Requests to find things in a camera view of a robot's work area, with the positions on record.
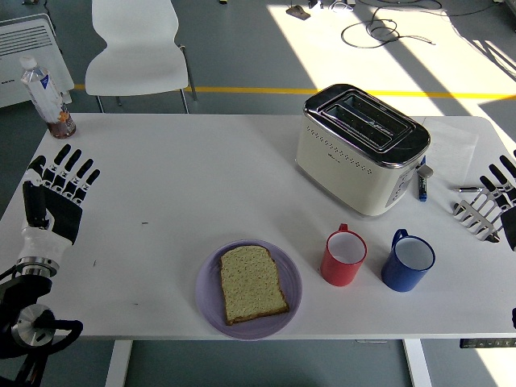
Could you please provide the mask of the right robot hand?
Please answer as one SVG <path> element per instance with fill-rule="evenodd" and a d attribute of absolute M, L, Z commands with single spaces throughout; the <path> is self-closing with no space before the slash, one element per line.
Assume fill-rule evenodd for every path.
<path fill-rule="evenodd" d="M 515 251 L 515 183 L 511 182 L 508 175 L 515 180 L 515 163 L 505 155 L 500 155 L 499 160 L 505 168 L 502 172 L 495 164 L 489 165 L 489 171 L 500 183 L 498 188 L 486 176 L 481 176 L 480 181 L 488 190 L 489 198 L 494 200 L 500 209 L 498 218 L 501 220 L 501 228 L 505 233 L 507 243 L 511 250 Z"/>

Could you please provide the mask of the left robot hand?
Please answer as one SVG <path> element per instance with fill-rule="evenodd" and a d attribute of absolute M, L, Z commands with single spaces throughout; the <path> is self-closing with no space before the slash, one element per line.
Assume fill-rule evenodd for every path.
<path fill-rule="evenodd" d="M 37 156 L 22 179 L 25 223 L 19 258 L 57 263 L 77 240 L 81 205 L 101 172 L 82 150 L 66 144 L 50 160 Z"/>

